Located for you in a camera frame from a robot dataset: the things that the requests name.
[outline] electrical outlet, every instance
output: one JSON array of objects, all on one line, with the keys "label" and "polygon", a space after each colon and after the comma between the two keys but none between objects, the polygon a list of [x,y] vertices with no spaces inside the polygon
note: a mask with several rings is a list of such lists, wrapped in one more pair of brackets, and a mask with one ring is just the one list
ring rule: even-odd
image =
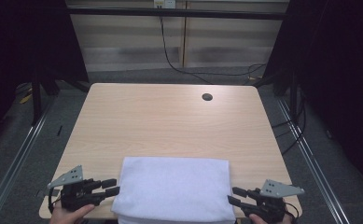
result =
[{"label": "electrical outlet", "polygon": [[165,8],[175,8],[175,0],[164,0]]},{"label": "electrical outlet", "polygon": [[164,0],[154,0],[154,8],[164,8]]}]

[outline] metal bracket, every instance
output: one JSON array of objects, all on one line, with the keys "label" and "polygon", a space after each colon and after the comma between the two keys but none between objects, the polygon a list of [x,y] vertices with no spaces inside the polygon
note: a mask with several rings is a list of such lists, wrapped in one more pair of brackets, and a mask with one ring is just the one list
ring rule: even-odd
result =
[{"label": "metal bracket", "polygon": [[271,198],[284,198],[287,196],[300,195],[304,192],[305,191],[302,188],[267,179],[259,194]]},{"label": "metal bracket", "polygon": [[83,181],[82,165],[76,166],[47,185],[48,189]]}]

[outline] metal rail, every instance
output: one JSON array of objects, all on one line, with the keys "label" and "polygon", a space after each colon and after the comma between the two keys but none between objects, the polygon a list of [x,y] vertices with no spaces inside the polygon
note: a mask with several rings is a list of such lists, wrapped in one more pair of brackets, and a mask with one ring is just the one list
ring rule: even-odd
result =
[{"label": "metal rail", "polygon": [[[278,100],[278,104],[280,105],[280,108],[286,120],[291,120],[291,116],[289,115],[289,108],[286,104],[286,101],[284,99],[280,99]],[[310,171],[312,172],[314,180],[317,186],[320,188],[324,200],[326,201],[331,214],[335,218],[336,223],[350,224],[350,221],[342,208],[342,204],[338,200],[338,197],[335,195],[332,187],[327,181],[323,171],[321,170],[320,165],[314,157],[314,153],[307,144],[304,136],[301,135],[300,127],[294,125],[293,122],[289,122],[289,128],[291,129],[294,138],[296,140],[298,140],[299,138],[298,145],[300,147],[300,152],[303,155],[303,158],[306,160],[306,163],[309,166]]]},{"label": "metal rail", "polygon": [[191,17],[270,21],[282,21],[288,17],[286,13],[281,12],[220,11],[144,7],[27,7],[21,8],[20,11],[30,13],[60,13],[76,15]]},{"label": "metal rail", "polygon": [[32,126],[30,131],[28,132],[26,138],[24,139],[18,154],[16,155],[15,159],[13,160],[12,164],[9,166],[7,173],[5,174],[3,180],[0,184],[0,210],[4,205],[4,202],[7,199],[8,194],[10,193],[13,184],[15,183],[16,178],[23,166],[24,162],[26,161],[32,146],[35,142],[35,139],[38,137],[39,133],[41,132],[42,126],[45,123],[47,114],[53,105],[54,97],[50,97],[49,102],[42,114],[41,118],[38,120],[35,126]]}]

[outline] black cable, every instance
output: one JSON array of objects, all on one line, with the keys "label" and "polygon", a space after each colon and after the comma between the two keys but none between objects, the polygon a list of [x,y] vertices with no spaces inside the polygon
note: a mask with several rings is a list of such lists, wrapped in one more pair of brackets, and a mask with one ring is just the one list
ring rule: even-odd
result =
[{"label": "black cable", "polygon": [[298,218],[300,218],[300,211],[298,210],[298,208],[294,205],[294,204],[292,204],[292,203],[286,203],[287,205],[289,205],[289,206],[291,206],[291,207],[293,207],[294,209],[295,209],[295,211],[297,212],[297,216],[295,217],[294,215],[292,215],[290,212],[288,212],[288,211],[285,211],[286,212],[286,214],[288,214],[289,216],[291,216],[292,217],[292,221],[291,221],[291,223],[292,224],[297,224],[298,223]]},{"label": "black cable", "polygon": [[[247,71],[247,74],[248,74],[248,79],[245,83],[243,83],[243,86],[245,86],[248,82],[250,82],[251,80],[251,74],[257,70],[259,70],[259,68],[261,68],[262,66],[265,66],[266,63],[255,63],[255,64],[251,64],[250,66],[248,66],[248,71]],[[254,69],[254,71],[250,72],[250,69],[254,66],[258,66],[257,69]]]},{"label": "black cable", "polygon": [[306,128],[306,109],[305,109],[305,106],[304,106],[304,97],[302,95],[300,95],[301,97],[301,106],[303,107],[303,128],[302,130],[300,131],[300,134],[298,135],[297,139],[295,140],[295,142],[289,146],[286,150],[284,150],[281,154],[282,156],[286,155],[286,153],[295,146],[295,144],[297,144],[299,141],[300,141],[300,138],[303,136],[303,133],[304,133],[304,130]]},{"label": "black cable", "polygon": [[[300,117],[300,114],[302,113],[302,109],[304,109],[301,105],[302,105],[302,100],[301,100],[302,98],[300,98],[300,109],[299,109],[299,112],[298,112],[298,115],[297,115],[297,118],[299,118]],[[278,123],[278,124],[274,124],[274,125],[272,125],[272,128],[278,128],[278,127],[280,127],[280,126],[283,126],[283,125],[285,125],[285,124],[288,124],[289,122],[291,122],[292,120],[291,119],[288,119],[288,120],[286,120],[286,121],[284,121],[284,122],[281,122],[281,123]]]},{"label": "black cable", "polygon": [[[254,73],[255,71],[259,70],[260,67],[266,65],[266,63],[257,63],[257,64],[252,64],[250,66],[248,66],[248,71],[245,72],[245,73],[240,73],[240,74],[222,74],[222,73],[210,73],[210,72],[187,72],[187,71],[182,71],[180,69],[177,69],[175,68],[172,63],[170,62],[169,60],[169,56],[167,54],[167,48],[166,48],[166,41],[165,41],[165,38],[164,38],[164,28],[163,28],[163,17],[160,17],[160,21],[161,21],[161,37],[162,37],[162,40],[163,40],[163,48],[164,48],[164,54],[165,54],[165,57],[166,57],[166,61],[167,63],[177,72],[179,73],[182,73],[182,74],[187,74],[187,75],[191,75],[191,76],[194,76],[208,84],[211,84],[211,85],[214,85],[213,83],[205,80],[204,78],[202,77],[199,77],[197,75],[211,75],[211,76],[227,76],[227,77],[240,77],[240,76],[246,76],[246,75],[249,75],[249,74],[252,74]],[[250,71],[251,67],[252,66],[258,66],[258,68]]]},{"label": "black cable", "polygon": [[50,213],[53,213],[53,202],[52,202],[52,194],[53,194],[53,188],[49,189],[49,194],[48,194],[48,209],[50,211]]}]

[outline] robotic hand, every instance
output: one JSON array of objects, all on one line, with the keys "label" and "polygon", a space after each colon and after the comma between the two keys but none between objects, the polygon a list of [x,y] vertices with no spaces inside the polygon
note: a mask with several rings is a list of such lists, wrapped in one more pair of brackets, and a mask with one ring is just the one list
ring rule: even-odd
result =
[{"label": "robotic hand", "polygon": [[[63,186],[60,198],[62,207],[74,212],[87,204],[98,206],[105,198],[118,195],[119,187],[116,187],[116,185],[116,179],[105,181],[83,180],[82,166],[79,165],[47,185],[49,189],[49,211],[53,212],[51,197],[55,187]],[[98,188],[105,189],[105,192],[92,193],[94,189]]]},{"label": "robotic hand", "polygon": [[304,193],[304,190],[301,188],[283,185],[273,180],[266,180],[262,190],[232,188],[232,191],[234,194],[245,198],[248,196],[255,200],[257,205],[242,203],[241,200],[228,196],[230,204],[240,207],[246,217],[255,214],[269,224],[283,221],[285,214],[292,217],[292,223],[296,223],[295,217],[287,212],[283,197]]}]

